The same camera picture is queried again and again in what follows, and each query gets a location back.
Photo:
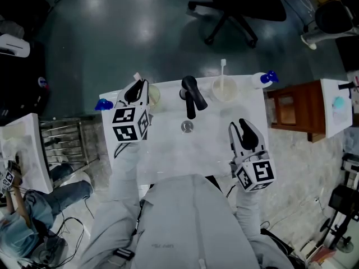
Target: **black office chair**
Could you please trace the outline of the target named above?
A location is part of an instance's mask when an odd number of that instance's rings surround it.
[[[249,41],[249,46],[252,48],[256,47],[258,37],[242,15],[269,21],[284,21],[287,18],[286,11],[280,0],[213,0],[212,2],[188,2],[188,8],[190,10],[194,10],[196,6],[209,7],[224,12],[212,34],[204,40],[207,45],[213,44],[214,37],[230,16],[235,18],[252,37],[252,40]]]
[[[339,34],[353,28],[352,18],[341,1],[330,1],[315,11],[315,22],[328,34]]]

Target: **concrete floor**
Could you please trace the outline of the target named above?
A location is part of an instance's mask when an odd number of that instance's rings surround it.
[[[136,72],[150,82],[214,76],[222,58],[230,75],[275,70],[276,87],[346,79],[335,42],[310,50],[300,40],[302,22],[284,1],[285,22],[246,18],[259,37],[256,49],[233,21],[205,45],[221,12],[191,12],[189,0],[47,1],[55,7],[36,37],[45,45],[52,91],[46,116],[92,113],[99,94],[125,87]],[[287,1],[305,22],[312,20],[299,0]]]

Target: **white box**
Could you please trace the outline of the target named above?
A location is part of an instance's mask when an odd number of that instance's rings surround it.
[[[150,125],[148,106],[129,105],[109,111],[112,127],[109,131],[119,143],[139,142],[145,137]]]
[[[235,175],[245,192],[266,188],[277,179],[272,159],[245,161]]]

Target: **blue spray nozzle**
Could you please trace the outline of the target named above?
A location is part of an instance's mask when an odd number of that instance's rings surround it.
[[[95,110],[111,110],[113,108],[113,103],[106,99],[99,99]]]
[[[268,83],[269,81],[278,83],[279,79],[274,71],[269,71],[267,74],[260,77],[260,81],[264,84]]]

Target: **gray shirt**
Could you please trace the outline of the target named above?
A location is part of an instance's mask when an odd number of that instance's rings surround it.
[[[144,197],[136,183],[138,146],[128,146],[113,165],[108,200],[96,212],[81,269],[267,268],[292,269],[288,258],[260,234],[258,193],[238,184],[237,211],[202,175],[162,180]],[[125,260],[113,253],[135,253]]]

